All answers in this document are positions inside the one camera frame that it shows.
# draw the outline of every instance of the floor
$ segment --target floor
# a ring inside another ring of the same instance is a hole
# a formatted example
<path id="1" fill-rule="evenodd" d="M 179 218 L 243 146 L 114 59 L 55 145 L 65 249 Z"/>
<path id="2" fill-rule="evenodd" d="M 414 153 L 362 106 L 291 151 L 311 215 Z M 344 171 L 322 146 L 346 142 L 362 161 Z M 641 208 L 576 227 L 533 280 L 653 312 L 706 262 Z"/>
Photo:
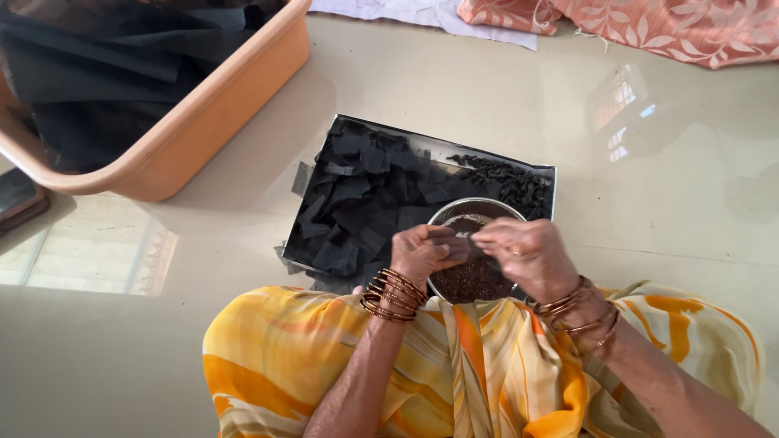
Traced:
<path id="1" fill-rule="evenodd" d="M 273 247 L 337 112 L 558 167 L 580 272 L 751 323 L 779 401 L 779 65 L 711 72 L 564 30 L 539 52 L 309 16 L 308 63 L 176 196 L 56 196 L 0 240 L 0 436 L 216 436 L 200 341 L 236 295 L 307 288 Z M 760 420 L 779 433 L 779 419 Z"/>

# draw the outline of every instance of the orange plastic basin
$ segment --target orange plastic basin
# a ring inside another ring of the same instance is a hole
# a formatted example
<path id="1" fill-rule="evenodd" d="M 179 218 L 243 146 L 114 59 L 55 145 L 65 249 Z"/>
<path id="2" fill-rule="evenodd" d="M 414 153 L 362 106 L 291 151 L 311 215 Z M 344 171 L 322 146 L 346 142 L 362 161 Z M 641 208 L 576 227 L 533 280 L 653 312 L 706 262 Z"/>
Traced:
<path id="1" fill-rule="evenodd" d="M 290 0 L 119 159 L 91 173 L 64 175 L 49 167 L 41 141 L 6 109 L 16 99 L 3 83 L 0 153 L 60 193 L 112 191 L 149 202 L 173 196 L 303 66 L 311 1 Z"/>

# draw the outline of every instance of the yellow saree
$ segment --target yellow saree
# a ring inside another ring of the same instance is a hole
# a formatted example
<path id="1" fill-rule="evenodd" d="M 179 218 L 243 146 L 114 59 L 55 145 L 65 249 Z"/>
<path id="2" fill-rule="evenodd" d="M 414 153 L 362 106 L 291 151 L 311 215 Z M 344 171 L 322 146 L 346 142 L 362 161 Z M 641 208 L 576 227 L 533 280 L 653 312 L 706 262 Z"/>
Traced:
<path id="1" fill-rule="evenodd" d="M 608 298 L 686 372 L 754 414 L 761 347 L 739 319 L 648 282 Z M 303 434 L 368 320 L 358 301 L 265 287 L 220 313 L 203 365 L 222 438 Z M 380 418 L 377 436 L 661 435 L 606 367 L 511 299 L 452 306 L 431 298 L 406 334 Z"/>

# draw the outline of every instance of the hand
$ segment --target hand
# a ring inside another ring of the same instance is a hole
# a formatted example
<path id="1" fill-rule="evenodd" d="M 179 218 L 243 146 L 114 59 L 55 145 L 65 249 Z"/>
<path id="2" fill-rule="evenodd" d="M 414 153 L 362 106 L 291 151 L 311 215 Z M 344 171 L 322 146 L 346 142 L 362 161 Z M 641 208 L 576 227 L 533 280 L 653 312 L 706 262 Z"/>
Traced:
<path id="1" fill-rule="evenodd" d="M 471 238 L 485 254 L 498 260 L 504 277 L 541 304 L 564 298 L 579 285 L 576 267 L 550 221 L 501 217 Z"/>
<path id="2" fill-rule="evenodd" d="M 455 234 L 452 228 L 435 225 L 418 225 L 395 234 L 389 268 L 427 291 L 430 274 L 465 260 L 459 255 L 467 254 L 467 240 Z"/>

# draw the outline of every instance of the white thread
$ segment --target white thread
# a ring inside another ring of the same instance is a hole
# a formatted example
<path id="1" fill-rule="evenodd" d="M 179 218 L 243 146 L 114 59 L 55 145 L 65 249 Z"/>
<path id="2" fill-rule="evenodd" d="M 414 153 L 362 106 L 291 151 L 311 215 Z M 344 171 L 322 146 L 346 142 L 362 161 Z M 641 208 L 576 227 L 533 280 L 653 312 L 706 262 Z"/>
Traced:
<path id="1" fill-rule="evenodd" d="M 598 38 L 600 38 L 601 41 L 603 41 L 603 44 L 606 44 L 606 47 L 603 49 L 603 54 L 606 55 L 606 52 L 608 52 L 608 42 L 609 41 L 606 38 L 603 38 L 602 36 L 600 36 L 598 34 L 590 34 L 589 32 L 586 32 L 586 31 L 582 30 L 581 27 L 579 29 L 576 29 L 576 32 L 574 32 L 573 34 L 574 35 L 579 35 L 580 37 L 587 37 L 587 38 L 598 37 Z"/>
<path id="2" fill-rule="evenodd" d="M 546 2 L 546 0 L 538 0 L 538 3 L 536 3 L 535 9 L 533 9 L 533 24 L 540 27 L 541 30 L 546 30 L 546 28 L 549 27 L 549 21 L 539 23 L 538 20 L 535 19 L 535 16 L 538 13 L 538 6 L 541 5 L 541 2 Z"/>

